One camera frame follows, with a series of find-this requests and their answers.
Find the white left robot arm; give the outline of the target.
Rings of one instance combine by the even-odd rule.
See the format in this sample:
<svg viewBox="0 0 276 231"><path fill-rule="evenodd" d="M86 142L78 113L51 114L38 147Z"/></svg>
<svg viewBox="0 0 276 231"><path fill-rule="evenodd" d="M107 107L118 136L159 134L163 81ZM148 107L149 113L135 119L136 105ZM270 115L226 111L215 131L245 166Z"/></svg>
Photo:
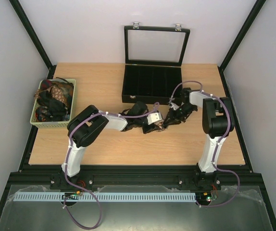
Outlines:
<svg viewBox="0 0 276 231"><path fill-rule="evenodd" d="M162 119L158 111L160 103L156 102L149 111L143 102L135 103L131 108L120 113L101 111L94 105L88 106L67 126L68 149L61 165L61 170L50 177L50 188L54 190L72 190L85 188L84 182L78 182L83 156L90 146L105 129L127 131L132 127L144 129L154 128Z"/></svg>

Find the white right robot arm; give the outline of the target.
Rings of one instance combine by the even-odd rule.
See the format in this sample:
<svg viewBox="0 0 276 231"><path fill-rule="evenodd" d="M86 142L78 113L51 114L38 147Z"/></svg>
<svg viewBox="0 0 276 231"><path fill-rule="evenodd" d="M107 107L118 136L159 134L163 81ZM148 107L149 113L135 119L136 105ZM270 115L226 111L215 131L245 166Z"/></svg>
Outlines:
<svg viewBox="0 0 276 231"><path fill-rule="evenodd" d="M223 143L234 129L234 119L231 116L232 103L228 97L218 98L203 90L184 88L181 91L182 103L169 100L170 109L163 122L163 127L179 125L197 111L202 110L202 129L206 134L205 145L200 160L194 171L192 184L198 188L210 188L216 183L217 161Z"/></svg>

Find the patterned paisley tie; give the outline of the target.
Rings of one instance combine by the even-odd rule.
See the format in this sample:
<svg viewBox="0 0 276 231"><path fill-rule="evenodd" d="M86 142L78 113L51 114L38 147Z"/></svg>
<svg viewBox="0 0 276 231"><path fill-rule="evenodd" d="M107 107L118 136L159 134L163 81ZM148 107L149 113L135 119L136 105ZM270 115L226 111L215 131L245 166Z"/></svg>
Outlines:
<svg viewBox="0 0 276 231"><path fill-rule="evenodd" d="M166 126L163 122L153 123L153 131L161 132L167 130L168 126Z"/></svg>

